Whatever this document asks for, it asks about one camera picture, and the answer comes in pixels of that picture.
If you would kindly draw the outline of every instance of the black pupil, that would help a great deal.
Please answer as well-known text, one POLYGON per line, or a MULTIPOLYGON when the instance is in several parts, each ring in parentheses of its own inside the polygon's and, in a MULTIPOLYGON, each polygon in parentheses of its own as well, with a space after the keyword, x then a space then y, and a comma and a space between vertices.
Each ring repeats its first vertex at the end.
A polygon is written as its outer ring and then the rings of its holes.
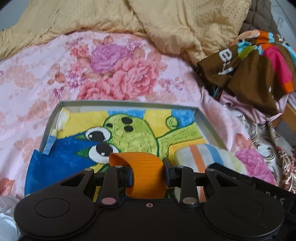
POLYGON ((125 129, 127 132, 131 132, 131 131, 133 131, 133 127, 131 127, 131 126, 125 126, 124 129, 125 129))
POLYGON ((100 155, 102 155, 102 153, 104 152, 103 156, 110 156, 110 154, 113 152, 113 149, 108 144, 102 143, 102 144, 96 145, 96 151, 100 155))
POLYGON ((95 142, 103 142, 105 140, 105 136, 101 131, 93 131, 88 135, 91 141, 95 142))
POLYGON ((124 124, 132 124, 133 123, 133 120, 131 118, 128 118, 128 117, 122 117, 121 118, 121 121, 124 123, 124 124))

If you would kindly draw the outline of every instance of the orange strap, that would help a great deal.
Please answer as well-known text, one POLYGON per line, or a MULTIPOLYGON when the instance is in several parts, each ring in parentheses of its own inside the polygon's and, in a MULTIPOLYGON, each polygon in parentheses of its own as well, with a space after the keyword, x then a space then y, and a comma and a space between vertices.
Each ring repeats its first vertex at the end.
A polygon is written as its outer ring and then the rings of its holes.
POLYGON ((146 152, 111 153, 110 166, 122 165, 133 170, 133 186, 126 195, 133 198, 160 199, 166 191, 164 167, 155 155, 146 152))

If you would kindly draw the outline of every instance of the tiled floor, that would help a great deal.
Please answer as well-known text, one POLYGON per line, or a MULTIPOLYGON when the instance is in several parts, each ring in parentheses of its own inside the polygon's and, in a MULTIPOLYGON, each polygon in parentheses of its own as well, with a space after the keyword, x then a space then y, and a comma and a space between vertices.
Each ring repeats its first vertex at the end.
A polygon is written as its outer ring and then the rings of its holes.
POLYGON ((296 48, 296 8, 287 0, 270 0, 271 13, 279 32, 287 42, 296 48))

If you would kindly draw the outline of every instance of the yellow blanket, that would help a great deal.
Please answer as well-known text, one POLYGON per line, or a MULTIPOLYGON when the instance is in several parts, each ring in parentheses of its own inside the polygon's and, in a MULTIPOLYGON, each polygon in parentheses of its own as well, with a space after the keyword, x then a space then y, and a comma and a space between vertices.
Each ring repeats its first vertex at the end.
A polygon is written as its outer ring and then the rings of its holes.
POLYGON ((129 32, 196 63, 238 35, 251 0, 30 0, 0 32, 0 60, 73 31, 129 32))

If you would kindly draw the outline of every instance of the floral bedsheet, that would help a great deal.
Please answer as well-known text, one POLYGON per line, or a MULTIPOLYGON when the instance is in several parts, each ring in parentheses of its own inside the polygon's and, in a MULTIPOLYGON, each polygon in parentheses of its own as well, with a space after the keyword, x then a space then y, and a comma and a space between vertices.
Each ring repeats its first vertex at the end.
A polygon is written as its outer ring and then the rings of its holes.
POLYGON ((48 118, 59 101, 76 99, 198 107, 248 175, 275 183, 244 126, 197 79, 182 59, 130 34, 61 35, 0 62, 0 195, 24 197, 29 161, 48 118))

